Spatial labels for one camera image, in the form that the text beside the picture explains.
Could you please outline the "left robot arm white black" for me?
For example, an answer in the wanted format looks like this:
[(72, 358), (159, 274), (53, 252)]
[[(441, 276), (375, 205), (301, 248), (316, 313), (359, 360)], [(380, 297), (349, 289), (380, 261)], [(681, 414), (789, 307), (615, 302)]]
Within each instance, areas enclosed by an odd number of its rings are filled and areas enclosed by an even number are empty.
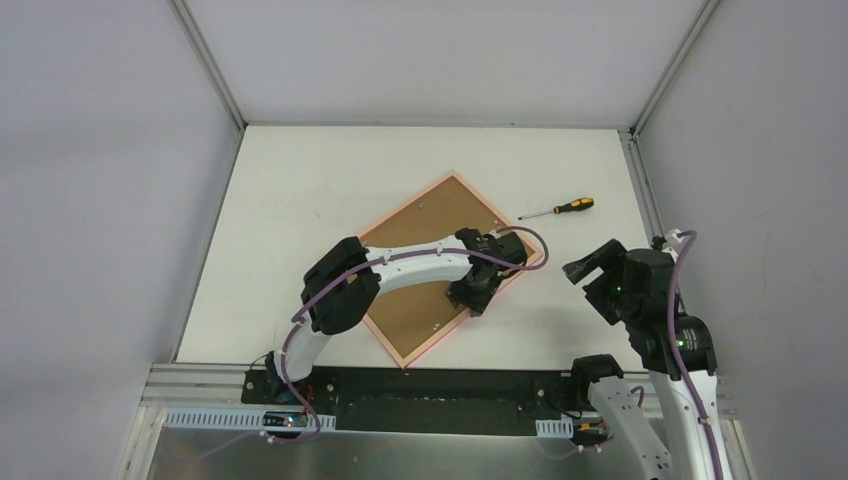
[(509, 228), (493, 233), (462, 228), (440, 240), (401, 247), (344, 238), (305, 274), (293, 327), (265, 357), (266, 389), (281, 404), (297, 402), (330, 338), (359, 324), (381, 295), (444, 282), (453, 307), (480, 315), (507, 278), (529, 268), (525, 245)]

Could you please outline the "black screwdriver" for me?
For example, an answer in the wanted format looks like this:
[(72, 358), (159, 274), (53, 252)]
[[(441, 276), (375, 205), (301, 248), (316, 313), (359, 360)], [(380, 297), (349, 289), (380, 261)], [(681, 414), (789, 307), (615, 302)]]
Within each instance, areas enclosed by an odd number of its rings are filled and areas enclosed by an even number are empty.
[(559, 215), (559, 214), (563, 214), (563, 213), (585, 211), (589, 208), (592, 208), (594, 205), (595, 205), (595, 200), (593, 198), (582, 197), (582, 198), (574, 199), (570, 202), (567, 202), (567, 203), (564, 203), (564, 204), (561, 204), (561, 205), (551, 207), (550, 209), (547, 209), (547, 210), (544, 210), (544, 211), (521, 215), (521, 216), (518, 217), (518, 219), (519, 220), (528, 220), (528, 219), (531, 219), (531, 218), (540, 217), (540, 216), (544, 216), (544, 215)]

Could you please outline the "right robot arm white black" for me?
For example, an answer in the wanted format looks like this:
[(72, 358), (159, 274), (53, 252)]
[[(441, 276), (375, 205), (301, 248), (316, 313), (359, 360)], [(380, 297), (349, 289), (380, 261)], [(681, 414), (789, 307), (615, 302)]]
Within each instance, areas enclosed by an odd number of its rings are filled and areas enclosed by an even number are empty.
[(610, 355), (573, 362), (569, 400), (583, 410), (595, 408), (648, 479), (732, 476), (719, 426), (713, 339), (700, 318), (682, 309), (678, 289), (683, 261), (696, 238), (693, 230), (675, 229), (655, 237), (648, 248), (632, 250), (612, 239), (562, 268), (572, 284), (601, 272), (584, 286), (585, 298), (609, 325), (624, 325), (649, 374), (671, 444), (665, 446), (637, 412)]

